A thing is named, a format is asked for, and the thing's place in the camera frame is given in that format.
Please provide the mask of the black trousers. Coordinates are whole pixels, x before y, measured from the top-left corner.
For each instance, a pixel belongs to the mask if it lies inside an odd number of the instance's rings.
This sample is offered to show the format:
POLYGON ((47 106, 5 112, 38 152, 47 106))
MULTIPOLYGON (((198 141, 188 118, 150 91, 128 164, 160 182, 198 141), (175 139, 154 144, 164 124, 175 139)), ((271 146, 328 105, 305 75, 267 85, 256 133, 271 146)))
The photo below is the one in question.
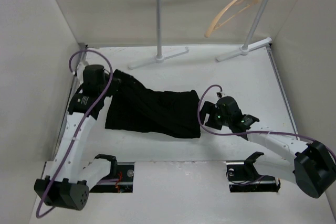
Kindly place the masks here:
POLYGON ((153 91, 135 77, 115 70, 120 79, 112 96, 105 128, 141 133, 161 133, 174 138, 200 138, 197 120, 200 101, 195 90, 153 91))

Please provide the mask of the beige plastic hanger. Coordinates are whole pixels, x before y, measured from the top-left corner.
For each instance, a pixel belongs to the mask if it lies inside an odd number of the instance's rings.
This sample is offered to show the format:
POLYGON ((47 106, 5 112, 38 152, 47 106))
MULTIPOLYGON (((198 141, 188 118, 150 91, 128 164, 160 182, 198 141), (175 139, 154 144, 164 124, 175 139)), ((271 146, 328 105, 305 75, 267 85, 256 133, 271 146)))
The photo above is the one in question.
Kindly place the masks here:
POLYGON ((259 0, 232 0, 211 21, 204 33, 205 38, 234 19, 240 13, 259 3, 259 0))

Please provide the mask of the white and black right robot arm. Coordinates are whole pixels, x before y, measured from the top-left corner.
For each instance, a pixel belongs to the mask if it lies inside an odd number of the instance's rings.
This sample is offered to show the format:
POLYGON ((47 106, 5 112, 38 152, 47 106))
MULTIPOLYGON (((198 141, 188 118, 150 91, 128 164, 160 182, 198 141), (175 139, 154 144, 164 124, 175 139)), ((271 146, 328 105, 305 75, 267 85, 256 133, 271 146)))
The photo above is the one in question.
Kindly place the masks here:
POLYGON ((204 102, 200 112, 201 125, 221 130, 228 127, 234 135, 265 147, 285 161, 266 161, 263 152, 254 152, 245 160, 229 162, 226 176, 232 186, 251 188, 268 176, 296 184, 312 198, 319 198, 335 182, 335 161, 328 148, 319 141, 306 143, 292 133, 277 134, 259 123, 259 119, 243 114, 234 98, 204 102))

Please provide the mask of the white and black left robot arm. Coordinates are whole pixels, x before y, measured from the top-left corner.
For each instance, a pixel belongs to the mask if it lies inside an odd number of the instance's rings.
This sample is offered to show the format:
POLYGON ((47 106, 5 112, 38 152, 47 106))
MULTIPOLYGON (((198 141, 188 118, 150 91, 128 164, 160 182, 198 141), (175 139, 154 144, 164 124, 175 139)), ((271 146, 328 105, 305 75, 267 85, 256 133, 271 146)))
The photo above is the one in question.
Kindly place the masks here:
POLYGON ((85 66, 79 79, 82 84, 70 100, 66 129, 53 164, 45 177, 34 184, 40 197, 39 209, 45 204, 51 208, 82 210, 94 186, 117 181, 115 156, 98 154, 86 167, 81 158, 105 98, 116 92, 120 81, 113 81, 102 65, 85 66))

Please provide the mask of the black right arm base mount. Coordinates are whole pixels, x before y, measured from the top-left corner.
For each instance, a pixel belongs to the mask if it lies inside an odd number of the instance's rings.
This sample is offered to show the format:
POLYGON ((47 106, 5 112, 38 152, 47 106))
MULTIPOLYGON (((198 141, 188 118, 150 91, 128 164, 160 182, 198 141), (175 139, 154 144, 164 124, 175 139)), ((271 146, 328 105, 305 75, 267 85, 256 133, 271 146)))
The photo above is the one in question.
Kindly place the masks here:
POLYGON ((280 190, 279 178, 260 175, 253 164, 227 162, 226 168, 231 193, 278 193, 280 190))

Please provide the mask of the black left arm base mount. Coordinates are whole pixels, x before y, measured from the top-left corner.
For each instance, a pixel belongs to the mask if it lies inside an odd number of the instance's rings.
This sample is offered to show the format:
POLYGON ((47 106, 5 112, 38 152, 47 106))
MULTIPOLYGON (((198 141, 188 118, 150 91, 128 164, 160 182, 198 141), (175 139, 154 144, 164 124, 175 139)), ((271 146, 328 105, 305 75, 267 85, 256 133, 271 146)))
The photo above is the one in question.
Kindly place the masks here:
POLYGON ((91 193, 132 193, 135 163, 118 163, 115 175, 108 175, 99 181, 91 193))

